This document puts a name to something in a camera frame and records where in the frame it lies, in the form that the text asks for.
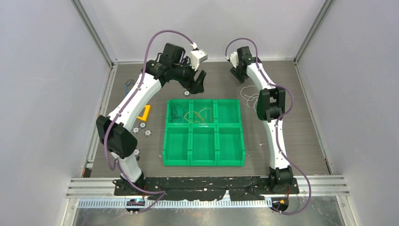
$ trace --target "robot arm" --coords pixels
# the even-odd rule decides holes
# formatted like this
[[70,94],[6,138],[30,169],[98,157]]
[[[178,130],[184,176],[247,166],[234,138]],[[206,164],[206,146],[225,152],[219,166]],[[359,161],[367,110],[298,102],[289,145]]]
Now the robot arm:
[[258,118],[263,121],[269,142],[269,185],[273,190],[285,189],[292,184],[294,178],[289,162],[281,154],[281,152],[283,152],[285,155],[287,155],[284,146],[282,130],[283,121],[280,120],[278,123],[279,126],[276,126],[278,117],[285,112],[285,90],[273,86],[274,83],[264,71],[262,63],[259,59],[258,69],[258,66],[255,62],[255,57],[252,57],[249,47],[239,48],[237,52],[233,52],[230,55],[228,60],[233,64],[233,68],[230,70],[230,72],[241,83],[243,83],[245,79],[251,78],[259,90],[256,114]]
[[[140,88],[137,82],[119,106],[109,113],[108,117],[100,115],[97,118],[96,126],[100,142],[104,144],[105,134],[111,124],[111,119],[120,115],[110,130],[107,148],[112,156],[118,159],[120,167],[128,177],[125,179],[137,183],[138,186],[143,183],[144,174],[133,154],[137,147],[137,139],[130,131],[141,110],[170,80],[178,81],[191,94],[204,92],[203,81],[206,72],[201,71],[196,80],[194,80],[194,76],[198,71],[199,64],[207,60],[206,52],[195,47],[190,56],[182,58],[184,53],[184,48],[167,43],[158,61],[149,60],[146,63],[146,72]],[[139,81],[141,81],[142,76],[143,74],[139,75]],[[129,101],[134,92],[136,92],[134,98]],[[120,114],[119,111],[123,106],[125,106],[123,113]]]

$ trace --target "gray wall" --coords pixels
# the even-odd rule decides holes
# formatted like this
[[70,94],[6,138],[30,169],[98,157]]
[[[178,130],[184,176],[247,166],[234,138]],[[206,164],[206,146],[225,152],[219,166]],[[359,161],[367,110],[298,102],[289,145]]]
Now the gray wall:
[[335,1],[300,68],[363,225],[398,225],[399,1]]
[[[224,49],[239,37],[253,39],[263,61],[293,59],[323,0],[82,0],[108,52],[119,61],[143,61],[151,36],[164,29],[188,35],[208,53],[208,61],[225,61]],[[162,52],[165,40],[188,42],[163,34],[150,56]],[[241,47],[238,42],[230,53]]]
[[57,225],[109,69],[68,0],[2,1],[0,68],[0,225]]

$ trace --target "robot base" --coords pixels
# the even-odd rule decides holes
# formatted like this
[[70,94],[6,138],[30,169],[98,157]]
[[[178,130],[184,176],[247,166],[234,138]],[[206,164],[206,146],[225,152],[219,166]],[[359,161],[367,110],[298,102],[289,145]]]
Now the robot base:
[[[114,180],[113,184],[115,184],[115,190],[114,194],[116,196],[125,196],[125,195],[138,195],[141,194],[140,191],[137,191],[137,189],[133,188],[130,183],[123,178],[122,176],[120,177],[120,180]],[[134,183],[137,187],[144,189],[145,187],[145,177],[144,173],[141,172],[141,175],[139,179]]]

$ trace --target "table surface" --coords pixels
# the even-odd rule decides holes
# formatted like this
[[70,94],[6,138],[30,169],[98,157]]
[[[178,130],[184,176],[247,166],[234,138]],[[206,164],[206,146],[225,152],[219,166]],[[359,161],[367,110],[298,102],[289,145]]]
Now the table surface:
[[[316,136],[308,106],[292,61],[263,62],[263,67],[270,78],[277,84],[290,89],[294,95],[295,105],[290,114],[284,117],[283,133],[288,157],[307,175],[328,174],[327,166]],[[129,79],[138,78],[141,64],[119,65],[113,84],[107,113],[115,109],[125,97],[125,83]],[[146,137],[141,130],[135,137],[141,150],[138,164],[144,174],[149,177],[193,177],[193,176],[265,176],[269,174],[269,146],[266,131],[258,120],[254,109],[247,106],[246,100],[240,96],[240,90],[254,83],[251,79],[240,84],[230,73],[228,62],[202,63],[200,70],[207,72],[202,94],[185,97],[184,89],[177,81],[171,81],[149,101],[151,111],[147,128],[152,135]],[[243,94],[258,93],[255,87],[249,87]],[[287,94],[286,109],[291,104]],[[165,132],[165,117],[169,99],[239,99],[244,132],[246,159],[243,167],[171,167],[164,166],[162,148]],[[300,173],[294,169],[294,175]],[[92,178],[118,177],[119,172],[110,171],[105,162],[104,146],[98,145]]]

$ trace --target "black tape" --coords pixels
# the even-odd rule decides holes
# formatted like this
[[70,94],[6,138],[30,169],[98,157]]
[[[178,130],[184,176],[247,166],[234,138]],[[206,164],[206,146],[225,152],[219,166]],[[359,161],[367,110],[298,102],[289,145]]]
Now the black tape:
[[[130,185],[122,180],[118,180],[115,188],[115,195],[138,195],[142,194],[132,189]],[[298,194],[299,189],[297,181],[290,187],[290,194]],[[267,178],[261,177],[161,177],[146,178],[144,189],[147,191],[166,191],[163,200],[181,201],[181,200],[200,200],[213,201],[221,200],[226,190],[229,191],[231,201],[255,201],[264,200],[262,195],[287,193],[287,188],[281,191],[272,192],[268,189]],[[149,200],[156,200],[158,196],[150,196]]]

